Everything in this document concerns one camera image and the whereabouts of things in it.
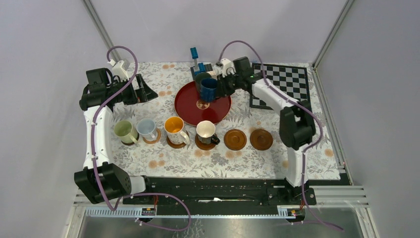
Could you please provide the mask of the dark green mug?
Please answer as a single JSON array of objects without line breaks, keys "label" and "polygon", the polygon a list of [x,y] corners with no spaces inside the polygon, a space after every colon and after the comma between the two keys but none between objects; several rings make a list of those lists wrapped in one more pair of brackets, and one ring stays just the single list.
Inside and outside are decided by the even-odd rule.
[{"label": "dark green mug", "polygon": [[198,93],[201,91],[201,82],[207,78],[212,79],[212,76],[207,72],[200,72],[194,77],[194,82]]}]

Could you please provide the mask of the light wooden coaster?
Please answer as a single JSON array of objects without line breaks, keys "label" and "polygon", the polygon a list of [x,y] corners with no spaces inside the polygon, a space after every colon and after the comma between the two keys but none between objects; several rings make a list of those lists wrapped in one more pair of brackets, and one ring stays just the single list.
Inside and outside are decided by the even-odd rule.
[{"label": "light wooden coaster", "polygon": [[161,130],[159,128],[157,128],[157,137],[156,139],[152,140],[152,141],[148,141],[146,138],[143,137],[143,141],[147,144],[155,144],[157,142],[159,142],[161,138]]}]

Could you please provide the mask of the light blue mug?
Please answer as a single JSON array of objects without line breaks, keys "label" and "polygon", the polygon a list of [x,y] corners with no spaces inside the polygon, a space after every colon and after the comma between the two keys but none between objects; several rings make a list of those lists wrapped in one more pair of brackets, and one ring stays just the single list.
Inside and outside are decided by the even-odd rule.
[{"label": "light blue mug", "polygon": [[136,125],[137,132],[146,141],[155,141],[158,138],[156,124],[152,119],[142,119]]}]

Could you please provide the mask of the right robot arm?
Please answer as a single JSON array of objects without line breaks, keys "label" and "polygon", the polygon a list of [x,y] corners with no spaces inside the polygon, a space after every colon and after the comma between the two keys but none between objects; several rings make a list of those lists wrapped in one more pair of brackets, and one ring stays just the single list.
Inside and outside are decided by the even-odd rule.
[{"label": "right robot arm", "polygon": [[290,204],[297,204],[304,197],[300,186],[308,180],[304,153],[316,133],[310,103],[307,100],[298,101],[278,89],[266,78],[263,69],[254,70],[247,57],[233,61],[220,59],[215,63],[214,70],[217,98],[230,96],[242,89],[263,100],[279,114],[279,135],[287,147],[289,163],[286,180],[291,185],[284,190],[284,198]]}]

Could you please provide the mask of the black mug cream inside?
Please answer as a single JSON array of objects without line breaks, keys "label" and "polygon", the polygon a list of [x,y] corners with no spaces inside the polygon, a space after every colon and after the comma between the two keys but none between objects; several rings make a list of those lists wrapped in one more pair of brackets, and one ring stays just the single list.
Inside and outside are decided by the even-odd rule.
[{"label": "black mug cream inside", "polygon": [[201,121],[196,126],[196,133],[198,135],[198,140],[204,145],[218,145],[220,139],[216,135],[216,127],[209,120]]}]

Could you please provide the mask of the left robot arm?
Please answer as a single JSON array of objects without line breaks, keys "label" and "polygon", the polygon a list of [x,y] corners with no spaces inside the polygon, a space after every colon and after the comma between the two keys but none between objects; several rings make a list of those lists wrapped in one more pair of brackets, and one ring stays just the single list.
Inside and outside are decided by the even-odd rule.
[{"label": "left robot arm", "polygon": [[108,200],[132,192],[130,176],[112,160],[110,123],[115,104],[144,103],[158,95],[139,73],[134,78],[139,89],[127,86],[127,81],[107,68],[88,70],[86,75],[88,84],[79,105],[87,127],[87,149],[82,170],[74,173],[74,181],[91,203],[98,204],[105,201],[102,191]]}]

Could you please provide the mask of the patterned mug orange inside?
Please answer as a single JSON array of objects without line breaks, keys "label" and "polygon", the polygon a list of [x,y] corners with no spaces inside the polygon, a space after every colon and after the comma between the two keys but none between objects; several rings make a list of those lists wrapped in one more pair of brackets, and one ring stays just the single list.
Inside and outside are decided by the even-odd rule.
[{"label": "patterned mug orange inside", "polygon": [[164,123],[169,141],[174,145],[190,144],[190,137],[185,130],[185,123],[180,117],[170,117]]}]

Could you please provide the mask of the dark blue mug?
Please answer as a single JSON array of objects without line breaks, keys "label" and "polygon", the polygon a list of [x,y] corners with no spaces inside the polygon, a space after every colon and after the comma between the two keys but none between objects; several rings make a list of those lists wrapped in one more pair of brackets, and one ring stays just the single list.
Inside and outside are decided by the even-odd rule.
[{"label": "dark blue mug", "polygon": [[202,101],[210,103],[216,98],[217,80],[205,78],[201,81],[200,98]]}]

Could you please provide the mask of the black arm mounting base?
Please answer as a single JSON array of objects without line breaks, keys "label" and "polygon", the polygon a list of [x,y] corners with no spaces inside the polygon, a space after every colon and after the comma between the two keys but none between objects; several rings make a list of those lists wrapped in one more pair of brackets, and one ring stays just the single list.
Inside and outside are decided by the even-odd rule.
[{"label": "black arm mounting base", "polygon": [[300,208],[302,192],[285,179],[147,178],[147,192],[159,193],[158,215],[274,215],[277,206]]}]

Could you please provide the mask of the dark brown wooden coaster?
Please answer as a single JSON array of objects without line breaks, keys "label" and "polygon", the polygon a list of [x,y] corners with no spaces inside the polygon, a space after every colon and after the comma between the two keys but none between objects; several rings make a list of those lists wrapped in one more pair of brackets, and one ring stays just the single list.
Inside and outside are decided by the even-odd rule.
[{"label": "dark brown wooden coaster", "polygon": [[140,138],[139,134],[137,134],[136,136],[133,136],[132,134],[128,134],[122,138],[121,142],[124,145],[131,146],[131,145],[138,144],[139,138]]}]

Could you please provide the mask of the light green mug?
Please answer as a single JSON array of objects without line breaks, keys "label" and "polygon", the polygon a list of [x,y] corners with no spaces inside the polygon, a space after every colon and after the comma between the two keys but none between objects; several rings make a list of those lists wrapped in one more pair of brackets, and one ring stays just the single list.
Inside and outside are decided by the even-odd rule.
[{"label": "light green mug", "polygon": [[122,138],[128,134],[132,134],[136,136],[138,134],[135,126],[128,120],[121,120],[119,121],[114,127],[115,135],[122,140]]}]

